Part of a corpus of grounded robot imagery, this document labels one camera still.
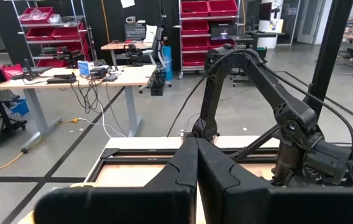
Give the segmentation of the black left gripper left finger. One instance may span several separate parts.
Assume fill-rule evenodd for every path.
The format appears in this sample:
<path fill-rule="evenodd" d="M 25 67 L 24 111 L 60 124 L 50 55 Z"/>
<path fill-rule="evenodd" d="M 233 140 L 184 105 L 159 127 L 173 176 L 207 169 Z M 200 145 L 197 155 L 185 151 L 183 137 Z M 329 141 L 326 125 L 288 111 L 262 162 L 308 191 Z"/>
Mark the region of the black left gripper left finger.
<path fill-rule="evenodd" d="M 198 144 L 186 140 L 143 187 L 77 187 L 44 195 L 35 224 L 195 224 Z"/>

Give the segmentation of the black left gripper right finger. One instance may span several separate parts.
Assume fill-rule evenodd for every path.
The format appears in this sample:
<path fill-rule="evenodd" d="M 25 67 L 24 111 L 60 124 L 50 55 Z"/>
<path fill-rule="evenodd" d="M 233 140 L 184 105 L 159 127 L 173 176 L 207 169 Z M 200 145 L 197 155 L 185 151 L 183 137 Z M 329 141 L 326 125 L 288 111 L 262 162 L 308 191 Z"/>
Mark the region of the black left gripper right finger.
<path fill-rule="evenodd" d="M 275 187 L 197 140 L 206 224 L 353 224 L 353 187 Z"/>

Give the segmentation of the wooden desk with grey legs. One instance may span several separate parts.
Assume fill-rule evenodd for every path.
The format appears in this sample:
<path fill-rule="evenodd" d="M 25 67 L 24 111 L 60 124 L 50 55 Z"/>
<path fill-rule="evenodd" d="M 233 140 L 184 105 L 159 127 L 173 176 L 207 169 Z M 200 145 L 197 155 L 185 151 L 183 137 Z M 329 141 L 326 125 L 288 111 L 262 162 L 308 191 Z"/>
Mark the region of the wooden desk with grey legs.
<path fill-rule="evenodd" d="M 154 71 L 155 66 L 153 65 L 144 65 L 142 67 L 121 67 L 117 72 L 117 80 L 103 83 L 104 86 L 121 86 L 124 89 L 130 122 L 130 130 L 128 133 L 129 137 L 134 137 L 136 135 L 142 121 L 142 117 L 138 116 L 135 111 L 132 88 L 134 86 L 145 86 L 148 84 Z M 76 75 L 76 82 L 74 83 L 47 83 L 47 80 L 54 75 L 69 75 L 72 73 Z M 79 87 L 89 87 L 89 80 L 82 77 L 78 69 L 69 68 L 51 68 L 43 73 L 43 77 L 38 78 L 34 82 L 24 83 L 22 80 L 9 80 L 7 82 L 0 83 L 0 90 L 21 89 L 24 91 L 25 98 L 27 99 L 29 105 L 30 114 L 37 125 L 38 132 L 22 146 L 23 149 L 28 149 L 41 137 L 50 134 L 57 127 L 57 125 L 62 122 L 61 118 L 58 118 L 53 123 L 48 123 L 46 121 L 44 112 L 36 94 L 36 89 L 57 90 L 60 88 L 71 88 L 73 90 L 77 90 Z"/>

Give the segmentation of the flat black device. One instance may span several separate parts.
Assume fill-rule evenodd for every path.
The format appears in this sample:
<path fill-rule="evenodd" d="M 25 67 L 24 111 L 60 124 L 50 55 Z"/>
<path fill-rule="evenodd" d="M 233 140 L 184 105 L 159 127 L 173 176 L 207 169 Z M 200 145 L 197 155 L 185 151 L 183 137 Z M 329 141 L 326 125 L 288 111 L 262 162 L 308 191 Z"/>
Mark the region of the flat black device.
<path fill-rule="evenodd" d="M 47 84 L 72 84 L 74 82 L 76 82 L 76 76 L 74 73 L 54 75 L 47 80 Z"/>

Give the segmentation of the blue storage bin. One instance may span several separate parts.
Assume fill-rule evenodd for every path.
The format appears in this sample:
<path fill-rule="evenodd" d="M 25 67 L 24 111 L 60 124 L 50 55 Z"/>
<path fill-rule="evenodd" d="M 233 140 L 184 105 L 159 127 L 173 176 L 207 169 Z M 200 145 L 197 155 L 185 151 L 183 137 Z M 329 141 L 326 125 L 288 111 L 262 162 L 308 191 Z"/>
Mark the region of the blue storage bin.
<path fill-rule="evenodd" d="M 19 113 L 21 116 L 26 115 L 30 111 L 27 104 L 27 100 L 23 98 L 12 101 L 9 109 L 12 114 Z"/>

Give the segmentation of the blue box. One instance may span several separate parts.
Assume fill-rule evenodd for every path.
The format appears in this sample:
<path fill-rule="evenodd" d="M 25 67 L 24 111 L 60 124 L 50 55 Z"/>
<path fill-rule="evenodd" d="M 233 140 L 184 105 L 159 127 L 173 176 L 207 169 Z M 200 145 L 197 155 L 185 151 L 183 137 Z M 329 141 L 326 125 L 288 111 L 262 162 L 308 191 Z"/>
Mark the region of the blue box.
<path fill-rule="evenodd" d="M 77 64 L 80 75 L 84 76 L 89 75 L 91 73 L 90 70 L 94 68 L 94 62 L 79 60 Z"/>

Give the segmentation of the blue barrel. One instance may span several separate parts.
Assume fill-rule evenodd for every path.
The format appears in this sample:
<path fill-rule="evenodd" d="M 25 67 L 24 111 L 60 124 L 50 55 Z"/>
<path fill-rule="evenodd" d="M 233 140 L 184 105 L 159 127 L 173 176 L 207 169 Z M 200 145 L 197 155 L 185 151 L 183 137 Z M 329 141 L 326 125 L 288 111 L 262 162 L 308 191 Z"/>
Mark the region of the blue barrel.
<path fill-rule="evenodd" d="M 164 46 L 162 50 L 165 60 L 165 68 L 163 69 L 163 72 L 165 73 L 165 78 L 167 81 L 170 81 L 173 78 L 172 48 L 170 46 Z"/>

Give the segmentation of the small wooden desk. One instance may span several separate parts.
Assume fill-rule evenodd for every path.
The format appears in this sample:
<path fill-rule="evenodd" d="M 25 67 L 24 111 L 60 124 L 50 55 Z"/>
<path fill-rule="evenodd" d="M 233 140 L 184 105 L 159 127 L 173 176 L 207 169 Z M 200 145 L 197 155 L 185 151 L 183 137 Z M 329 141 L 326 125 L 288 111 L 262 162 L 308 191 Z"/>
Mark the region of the small wooden desk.
<path fill-rule="evenodd" d="M 113 65 L 117 66 L 117 55 L 115 54 L 115 50 L 123 50 L 125 45 L 128 45 L 128 43 L 106 44 L 101 47 L 101 50 L 110 51 Z M 138 43 L 134 43 L 134 45 L 140 49 L 150 49 L 152 47 L 151 42 L 149 43 L 138 42 Z"/>

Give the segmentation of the grey white office chair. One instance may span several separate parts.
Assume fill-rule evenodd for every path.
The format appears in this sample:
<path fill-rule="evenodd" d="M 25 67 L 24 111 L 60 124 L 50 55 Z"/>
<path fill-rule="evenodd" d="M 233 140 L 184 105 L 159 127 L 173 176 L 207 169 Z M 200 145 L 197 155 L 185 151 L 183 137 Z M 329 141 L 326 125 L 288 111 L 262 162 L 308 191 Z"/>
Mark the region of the grey white office chair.
<path fill-rule="evenodd" d="M 155 72 L 163 72 L 163 69 L 165 68 L 165 60 L 163 56 L 163 31 L 164 29 L 162 27 L 156 27 L 155 35 L 154 35 L 154 40 L 152 42 L 152 48 L 150 50 L 144 50 L 142 53 L 143 55 L 149 56 L 150 61 L 152 62 L 152 65 L 156 66 Z M 149 83 L 150 83 L 150 78 L 149 82 L 146 85 L 142 85 L 139 87 L 139 93 L 143 94 L 144 88 L 149 88 Z M 167 81 L 165 86 L 172 87 L 172 84 Z"/>

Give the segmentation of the red bag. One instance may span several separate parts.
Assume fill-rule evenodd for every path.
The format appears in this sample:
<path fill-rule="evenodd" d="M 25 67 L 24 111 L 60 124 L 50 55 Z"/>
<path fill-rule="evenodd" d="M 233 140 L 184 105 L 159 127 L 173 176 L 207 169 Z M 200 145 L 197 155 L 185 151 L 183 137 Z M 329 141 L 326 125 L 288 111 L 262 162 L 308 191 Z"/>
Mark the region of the red bag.
<path fill-rule="evenodd" d="M 7 81 L 11 80 L 14 76 L 22 75 L 24 73 L 20 64 L 2 65 L 0 69 Z"/>

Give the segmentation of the shelf with red bins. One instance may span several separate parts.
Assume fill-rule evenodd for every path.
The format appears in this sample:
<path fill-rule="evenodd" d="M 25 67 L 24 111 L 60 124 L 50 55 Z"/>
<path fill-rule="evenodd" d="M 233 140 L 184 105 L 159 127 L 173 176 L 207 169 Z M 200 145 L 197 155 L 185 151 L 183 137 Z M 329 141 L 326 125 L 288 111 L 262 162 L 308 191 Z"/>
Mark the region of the shelf with red bins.
<path fill-rule="evenodd" d="M 34 67 L 66 67 L 68 52 L 91 60 L 91 34 L 84 0 L 11 0 Z"/>
<path fill-rule="evenodd" d="M 223 44 L 236 44 L 244 30 L 244 0 L 178 0 L 179 79 L 204 70 L 204 54 Z"/>

